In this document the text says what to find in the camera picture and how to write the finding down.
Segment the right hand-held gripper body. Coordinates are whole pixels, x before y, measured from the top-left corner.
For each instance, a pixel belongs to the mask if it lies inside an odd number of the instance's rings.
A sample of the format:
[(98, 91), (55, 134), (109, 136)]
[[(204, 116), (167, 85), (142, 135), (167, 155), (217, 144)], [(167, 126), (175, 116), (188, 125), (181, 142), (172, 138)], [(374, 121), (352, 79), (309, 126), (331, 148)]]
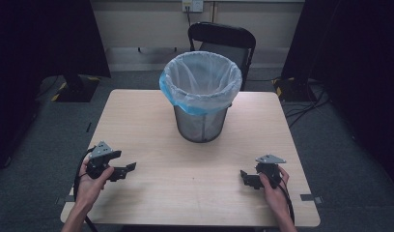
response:
[(269, 184), (273, 188), (277, 188), (281, 183), (279, 164), (285, 163), (286, 161), (272, 154), (267, 154), (256, 158), (256, 162), (258, 162), (256, 171), (258, 173), (264, 173), (268, 178)]

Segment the white wall socket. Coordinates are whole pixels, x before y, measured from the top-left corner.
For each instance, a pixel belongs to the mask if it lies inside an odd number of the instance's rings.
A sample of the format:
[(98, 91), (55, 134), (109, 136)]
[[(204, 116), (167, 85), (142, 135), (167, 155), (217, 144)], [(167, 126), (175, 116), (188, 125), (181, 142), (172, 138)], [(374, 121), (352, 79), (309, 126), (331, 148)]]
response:
[(201, 13), (204, 10), (204, 0), (182, 0), (182, 11), (185, 13)]

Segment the black stand base striped tape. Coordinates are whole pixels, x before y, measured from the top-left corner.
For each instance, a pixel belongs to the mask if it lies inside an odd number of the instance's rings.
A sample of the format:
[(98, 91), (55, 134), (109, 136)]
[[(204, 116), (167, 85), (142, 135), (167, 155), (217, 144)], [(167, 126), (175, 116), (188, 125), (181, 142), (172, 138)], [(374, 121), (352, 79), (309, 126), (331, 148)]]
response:
[(53, 102), (90, 102), (99, 85), (97, 77), (67, 74), (65, 82), (52, 97)]
[(271, 83), (282, 102), (314, 102), (316, 100), (307, 81), (301, 82), (291, 77), (288, 79), (276, 78)]

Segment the person's right hand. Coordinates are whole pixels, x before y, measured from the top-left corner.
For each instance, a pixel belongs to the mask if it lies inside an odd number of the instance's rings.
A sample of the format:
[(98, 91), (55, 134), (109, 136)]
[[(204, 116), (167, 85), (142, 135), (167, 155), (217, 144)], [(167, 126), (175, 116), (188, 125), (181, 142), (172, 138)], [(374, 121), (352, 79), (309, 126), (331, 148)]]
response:
[(270, 186), (268, 177), (264, 173), (260, 173), (259, 177), (264, 186), (265, 200), (274, 216), (276, 218), (290, 218), (290, 210), (286, 198), (289, 174), (281, 166), (279, 166), (279, 170), (282, 180), (278, 188)]

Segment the translucent blue trash bag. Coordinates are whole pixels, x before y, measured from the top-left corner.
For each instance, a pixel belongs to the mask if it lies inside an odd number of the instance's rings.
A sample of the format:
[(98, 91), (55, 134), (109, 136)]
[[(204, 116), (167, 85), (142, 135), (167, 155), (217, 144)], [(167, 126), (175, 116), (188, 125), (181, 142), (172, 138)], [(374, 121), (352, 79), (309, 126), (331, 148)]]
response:
[(235, 62), (220, 54), (192, 51), (169, 61), (159, 78), (161, 92), (190, 115), (227, 108), (237, 96), (242, 74)]

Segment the black folding chair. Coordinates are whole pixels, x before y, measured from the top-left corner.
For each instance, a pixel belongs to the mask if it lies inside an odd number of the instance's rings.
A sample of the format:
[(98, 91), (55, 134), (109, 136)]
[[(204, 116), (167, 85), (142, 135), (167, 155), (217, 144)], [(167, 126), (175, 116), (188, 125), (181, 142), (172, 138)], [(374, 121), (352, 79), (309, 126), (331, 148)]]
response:
[(244, 90), (256, 39), (248, 30), (214, 22), (196, 22), (189, 26), (187, 36), (190, 50), (195, 51), (195, 42), (200, 42), (199, 51), (208, 51), (227, 57), (240, 69), (241, 91)]

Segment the grey tape strip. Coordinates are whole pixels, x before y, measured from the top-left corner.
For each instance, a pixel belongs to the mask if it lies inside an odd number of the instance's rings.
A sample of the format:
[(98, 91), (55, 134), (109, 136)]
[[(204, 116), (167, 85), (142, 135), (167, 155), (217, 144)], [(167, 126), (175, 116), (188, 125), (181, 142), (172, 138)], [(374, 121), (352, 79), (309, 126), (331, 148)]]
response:
[(323, 199), (320, 196), (314, 196), (313, 194), (301, 194), (300, 198), (302, 201), (313, 201), (315, 204), (323, 203)]
[(57, 197), (55, 204), (63, 206), (66, 203), (70, 203), (70, 202), (74, 202), (74, 201), (75, 201), (75, 198), (73, 195), (67, 195), (65, 197)]

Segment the dark curtain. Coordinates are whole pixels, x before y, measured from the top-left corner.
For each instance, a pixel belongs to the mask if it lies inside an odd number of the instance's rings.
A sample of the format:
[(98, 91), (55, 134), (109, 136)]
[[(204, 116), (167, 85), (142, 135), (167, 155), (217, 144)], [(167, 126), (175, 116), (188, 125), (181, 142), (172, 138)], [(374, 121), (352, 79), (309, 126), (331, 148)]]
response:
[(281, 77), (321, 80), (394, 183), (394, 0), (305, 0)]
[(0, 168), (53, 75), (108, 77), (91, 0), (0, 0)]

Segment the grey mesh trash can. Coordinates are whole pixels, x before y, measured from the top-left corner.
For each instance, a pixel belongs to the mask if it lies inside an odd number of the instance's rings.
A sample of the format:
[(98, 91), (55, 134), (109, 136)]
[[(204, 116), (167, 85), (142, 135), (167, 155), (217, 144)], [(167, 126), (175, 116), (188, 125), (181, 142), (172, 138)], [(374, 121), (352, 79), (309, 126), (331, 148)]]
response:
[(222, 132), (227, 111), (231, 107), (205, 115), (191, 115), (179, 106), (174, 107), (177, 128), (180, 135), (195, 143), (207, 143), (215, 140)]

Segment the person's left hand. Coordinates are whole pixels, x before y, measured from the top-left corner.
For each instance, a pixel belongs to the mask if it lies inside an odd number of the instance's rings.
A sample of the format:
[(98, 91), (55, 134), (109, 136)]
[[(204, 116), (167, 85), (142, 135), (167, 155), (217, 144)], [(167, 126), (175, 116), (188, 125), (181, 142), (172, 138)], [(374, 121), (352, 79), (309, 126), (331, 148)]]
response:
[(80, 181), (74, 204), (74, 207), (79, 212), (84, 212), (85, 214), (87, 214), (92, 209), (99, 197), (100, 191), (104, 189), (107, 179), (114, 172), (114, 168), (108, 166), (98, 178), (92, 179), (86, 173), (88, 162), (89, 161), (85, 159), (80, 167)]

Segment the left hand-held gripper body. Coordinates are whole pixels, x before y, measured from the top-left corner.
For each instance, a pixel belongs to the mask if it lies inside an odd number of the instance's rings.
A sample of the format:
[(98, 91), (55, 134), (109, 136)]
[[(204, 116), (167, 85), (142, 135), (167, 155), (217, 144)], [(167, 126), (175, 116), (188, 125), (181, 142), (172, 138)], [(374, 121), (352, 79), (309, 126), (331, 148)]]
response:
[(86, 172), (92, 179), (97, 179), (108, 168), (108, 163), (121, 156), (121, 151), (113, 150), (104, 141), (101, 141), (90, 152)]

